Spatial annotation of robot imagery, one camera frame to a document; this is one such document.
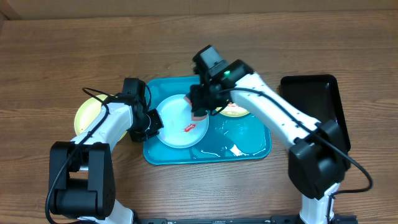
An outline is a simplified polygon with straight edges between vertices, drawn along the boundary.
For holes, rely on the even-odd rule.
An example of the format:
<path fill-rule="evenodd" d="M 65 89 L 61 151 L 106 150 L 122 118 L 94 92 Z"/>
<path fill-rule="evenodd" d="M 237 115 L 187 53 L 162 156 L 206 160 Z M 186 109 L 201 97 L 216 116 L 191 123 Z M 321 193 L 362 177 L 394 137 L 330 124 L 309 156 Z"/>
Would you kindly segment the green and red sponge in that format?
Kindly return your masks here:
<path fill-rule="evenodd" d="M 192 102 L 191 102 L 190 97 L 188 95 L 184 96 L 184 100 L 191 106 L 191 108 L 193 108 Z M 207 113 L 206 110 L 198 110 L 198 111 L 195 111 L 195 112 L 192 111 L 192 120 L 193 121 L 202 121 L 202 120 L 204 120 L 207 117 L 208 117 L 208 113 Z"/>

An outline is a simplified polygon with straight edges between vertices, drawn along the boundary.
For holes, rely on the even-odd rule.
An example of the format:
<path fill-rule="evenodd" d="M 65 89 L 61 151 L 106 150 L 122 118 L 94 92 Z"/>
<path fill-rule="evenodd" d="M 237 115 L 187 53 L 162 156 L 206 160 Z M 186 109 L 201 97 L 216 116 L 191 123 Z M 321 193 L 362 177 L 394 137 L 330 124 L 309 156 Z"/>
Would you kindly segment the light blue plate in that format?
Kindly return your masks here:
<path fill-rule="evenodd" d="M 163 124 L 157 135 L 162 143 L 181 149 L 191 147 L 203 139 L 210 119 L 206 116 L 200 121 L 193 120 L 191 109 L 184 94 L 172 95 L 156 107 Z"/>

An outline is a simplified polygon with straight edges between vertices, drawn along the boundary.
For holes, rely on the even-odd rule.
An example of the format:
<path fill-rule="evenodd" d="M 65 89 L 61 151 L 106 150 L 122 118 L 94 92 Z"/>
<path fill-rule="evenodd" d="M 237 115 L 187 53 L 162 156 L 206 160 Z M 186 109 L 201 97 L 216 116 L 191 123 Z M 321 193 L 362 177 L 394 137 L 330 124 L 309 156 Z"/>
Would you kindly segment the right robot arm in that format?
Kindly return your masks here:
<path fill-rule="evenodd" d="M 193 117 L 236 103 L 281 141 L 288 153 L 288 175 L 302 194 L 302 223 L 330 223 L 334 194 L 350 164 L 344 136 L 334 121 L 321 121 L 292 106 L 268 87 L 242 60 L 227 62 L 211 45 L 192 58 L 200 84 L 187 95 Z"/>

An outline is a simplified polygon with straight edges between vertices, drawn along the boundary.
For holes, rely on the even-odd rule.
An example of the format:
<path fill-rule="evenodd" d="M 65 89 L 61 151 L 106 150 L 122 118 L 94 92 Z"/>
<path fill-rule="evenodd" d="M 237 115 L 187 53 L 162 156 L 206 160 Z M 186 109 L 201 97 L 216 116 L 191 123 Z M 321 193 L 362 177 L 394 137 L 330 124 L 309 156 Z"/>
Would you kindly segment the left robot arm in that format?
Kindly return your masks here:
<path fill-rule="evenodd" d="M 83 91 L 101 103 L 101 111 L 81 134 L 51 147 L 45 216 L 49 223 L 62 215 L 72 223 L 132 224 L 134 212 L 116 200 L 111 154 L 124 133 L 144 142 L 163 124 L 145 98 L 149 87 L 138 78 L 125 78 L 122 91 L 104 100 L 95 89 Z"/>

